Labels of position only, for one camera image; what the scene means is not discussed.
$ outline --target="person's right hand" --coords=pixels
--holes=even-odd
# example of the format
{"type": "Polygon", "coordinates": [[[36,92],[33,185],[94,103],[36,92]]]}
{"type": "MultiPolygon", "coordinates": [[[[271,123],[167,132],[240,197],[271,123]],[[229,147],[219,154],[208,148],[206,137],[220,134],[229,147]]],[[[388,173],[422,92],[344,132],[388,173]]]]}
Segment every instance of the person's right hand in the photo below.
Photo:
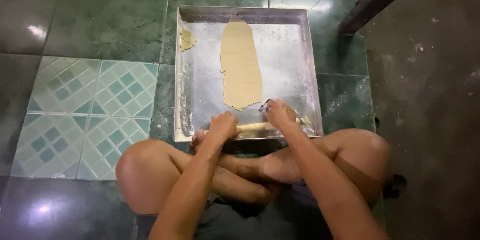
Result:
{"type": "Polygon", "coordinates": [[[267,107],[270,108],[266,114],[268,121],[279,130],[297,120],[295,111],[278,99],[268,101],[267,107]]]}
{"type": "Polygon", "coordinates": [[[213,134],[222,139],[222,142],[225,142],[227,139],[234,139],[239,135],[237,130],[239,120],[230,111],[226,111],[218,117],[212,116],[210,121],[210,131],[208,131],[207,136],[213,134]]]}

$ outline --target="crossed legs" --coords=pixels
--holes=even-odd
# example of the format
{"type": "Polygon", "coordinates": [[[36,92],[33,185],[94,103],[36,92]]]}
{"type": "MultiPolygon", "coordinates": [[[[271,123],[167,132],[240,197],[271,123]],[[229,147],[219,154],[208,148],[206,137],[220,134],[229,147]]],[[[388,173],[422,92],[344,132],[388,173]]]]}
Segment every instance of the crossed legs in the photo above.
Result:
{"type": "MultiPolygon", "coordinates": [[[[340,130],[313,142],[373,206],[390,176],[388,143],[375,133],[361,129],[340,130]]],[[[147,139],[131,145],[116,168],[118,184],[130,208],[138,214],[160,212],[192,158],[160,140],[147,139]]],[[[267,188],[268,184],[255,182],[291,184],[302,179],[289,147],[252,159],[223,155],[213,177],[213,193],[265,205],[273,199],[271,189],[267,188]]]]}

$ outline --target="person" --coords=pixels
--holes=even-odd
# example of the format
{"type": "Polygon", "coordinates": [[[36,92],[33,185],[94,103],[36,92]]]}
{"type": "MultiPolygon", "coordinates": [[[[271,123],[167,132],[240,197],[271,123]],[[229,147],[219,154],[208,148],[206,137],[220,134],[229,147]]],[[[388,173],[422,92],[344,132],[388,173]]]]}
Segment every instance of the person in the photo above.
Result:
{"type": "Polygon", "coordinates": [[[229,111],[196,133],[194,156],[153,139],[123,153],[118,184],[149,239],[388,239],[371,213],[390,177],[388,143],[361,129],[310,139],[292,108],[267,106],[289,146],[263,157],[222,154],[238,135],[229,111]]]}

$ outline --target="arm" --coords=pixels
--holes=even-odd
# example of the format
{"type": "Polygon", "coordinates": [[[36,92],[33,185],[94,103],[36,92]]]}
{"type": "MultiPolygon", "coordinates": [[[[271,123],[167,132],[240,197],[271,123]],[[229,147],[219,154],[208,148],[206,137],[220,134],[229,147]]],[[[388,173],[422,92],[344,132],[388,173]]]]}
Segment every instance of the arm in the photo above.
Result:
{"type": "Polygon", "coordinates": [[[295,111],[278,100],[268,102],[268,121],[292,149],[305,179],[335,239],[388,239],[375,222],[357,187],[315,145],[295,122],[295,111]]]}
{"type": "Polygon", "coordinates": [[[205,207],[222,145],[237,136],[230,111],[212,117],[210,132],[168,195],[150,233],[153,239],[192,239],[205,207]]]}

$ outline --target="light blue patterned tile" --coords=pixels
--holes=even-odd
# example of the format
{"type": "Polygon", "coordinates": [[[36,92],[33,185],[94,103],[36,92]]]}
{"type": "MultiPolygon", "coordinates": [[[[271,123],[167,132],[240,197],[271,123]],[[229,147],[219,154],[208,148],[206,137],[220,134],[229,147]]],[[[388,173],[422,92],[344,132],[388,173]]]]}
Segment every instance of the light blue patterned tile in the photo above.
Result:
{"type": "Polygon", "coordinates": [[[99,59],[44,56],[28,112],[88,114],[100,70],[99,59]]]}
{"type": "Polygon", "coordinates": [[[103,60],[92,114],[152,117],[158,64],[103,60]]]}
{"type": "Polygon", "coordinates": [[[120,156],[130,145],[148,138],[150,122],[145,118],[90,116],[77,178],[116,180],[120,156]]]}
{"type": "Polygon", "coordinates": [[[12,176],[75,179],[87,116],[27,113],[12,176]]]}

